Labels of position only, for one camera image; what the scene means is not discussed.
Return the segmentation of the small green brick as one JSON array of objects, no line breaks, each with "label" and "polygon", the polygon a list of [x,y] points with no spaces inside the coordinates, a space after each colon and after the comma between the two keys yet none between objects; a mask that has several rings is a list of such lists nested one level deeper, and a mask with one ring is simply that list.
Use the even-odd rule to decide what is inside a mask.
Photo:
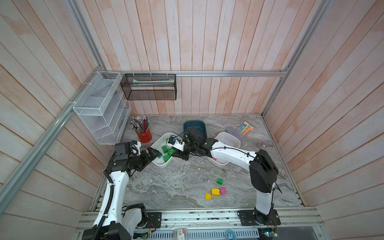
[{"label": "small green brick", "polygon": [[224,181],[223,181],[222,179],[218,178],[217,183],[218,183],[219,185],[222,185],[223,182],[224,182]]}]

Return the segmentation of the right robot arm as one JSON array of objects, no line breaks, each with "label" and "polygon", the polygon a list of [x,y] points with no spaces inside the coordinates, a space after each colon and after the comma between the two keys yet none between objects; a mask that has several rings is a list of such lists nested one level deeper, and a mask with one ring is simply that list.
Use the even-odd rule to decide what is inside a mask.
[{"label": "right robot arm", "polygon": [[167,145],[176,150],[174,156],[185,161],[190,155],[220,159],[235,164],[250,173],[257,191],[255,214],[266,217],[273,209],[273,194],[279,170],[265,150],[250,152],[231,147],[217,139],[205,138],[197,128],[168,138]]}]

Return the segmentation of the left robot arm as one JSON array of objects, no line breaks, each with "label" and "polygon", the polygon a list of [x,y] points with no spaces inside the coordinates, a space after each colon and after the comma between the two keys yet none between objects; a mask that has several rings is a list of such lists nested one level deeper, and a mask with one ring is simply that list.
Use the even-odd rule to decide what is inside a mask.
[{"label": "left robot arm", "polygon": [[107,184],[101,209],[92,228],[84,231],[83,240],[131,240],[137,227],[148,224],[143,204],[123,207],[130,176],[142,171],[161,154],[153,148],[141,151],[140,147],[138,141],[115,145],[116,152],[103,171]]}]

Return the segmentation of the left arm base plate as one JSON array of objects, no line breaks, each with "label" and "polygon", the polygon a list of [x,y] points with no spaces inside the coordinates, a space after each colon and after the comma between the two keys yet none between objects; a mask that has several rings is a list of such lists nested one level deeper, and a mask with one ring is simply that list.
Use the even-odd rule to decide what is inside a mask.
[{"label": "left arm base plate", "polygon": [[144,229],[159,229],[162,224],[162,213],[161,212],[148,212],[147,220]]}]

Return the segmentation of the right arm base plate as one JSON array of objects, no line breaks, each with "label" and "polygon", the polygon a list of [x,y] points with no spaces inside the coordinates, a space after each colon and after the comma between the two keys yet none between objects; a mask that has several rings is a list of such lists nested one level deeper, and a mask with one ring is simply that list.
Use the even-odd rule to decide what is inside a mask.
[{"label": "right arm base plate", "polygon": [[278,215],[278,212],[274,209],[271,209],[270,213],[267,215],[262,214],[256,209],[241,210],[237,212],[237,215],[240,218],[242,226],[281,225],[281,220]]}]

